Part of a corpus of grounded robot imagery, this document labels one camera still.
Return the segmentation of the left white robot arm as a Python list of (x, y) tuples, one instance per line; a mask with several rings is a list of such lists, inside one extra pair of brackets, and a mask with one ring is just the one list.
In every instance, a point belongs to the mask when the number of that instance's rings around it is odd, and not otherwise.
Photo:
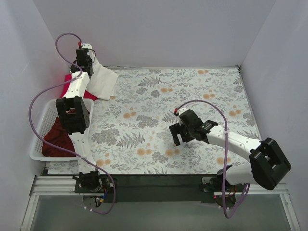
[(80, 42), (78, 46), (76, 60), (71, 66), (72, 81), (64, 96), (56, 100), (56, 109), (61, 126), (77, 153), (79, 173), (90, 174), (95, 171), (89, 144), (93, 102), (90, 108), (87, 108), (84, 94), (93, 75), (94, 54), (91, 45)]

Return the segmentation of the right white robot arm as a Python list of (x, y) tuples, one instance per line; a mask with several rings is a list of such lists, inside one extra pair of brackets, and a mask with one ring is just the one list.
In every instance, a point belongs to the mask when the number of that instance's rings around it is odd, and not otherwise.
[(214, 121), (203, 122), (191, 109), (177, 109), (175, 115), (180, 120), (171, 125), (169, 130), (176, 146), (181, 142), (202, 141), (226, 148), (248, 162), (242, 166), (227, 165), (225, 170), (217, 172), (218, 187), (223, 191), (247, 183), (273, 190), (291, 170), (290, 162), (272, 138), (258, 140), (234, 132), (225, 132), (224, 128)]

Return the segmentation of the white t shirt red print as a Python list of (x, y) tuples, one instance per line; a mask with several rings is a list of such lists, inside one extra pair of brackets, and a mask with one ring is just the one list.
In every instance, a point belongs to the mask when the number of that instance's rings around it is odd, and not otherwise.
[(104, 67), (97, 59), (92, 67), (93, 75), (87, 85), (87, 91), (99, 99), (110, 100), (110, 97), (114, 96), (119, 75)]

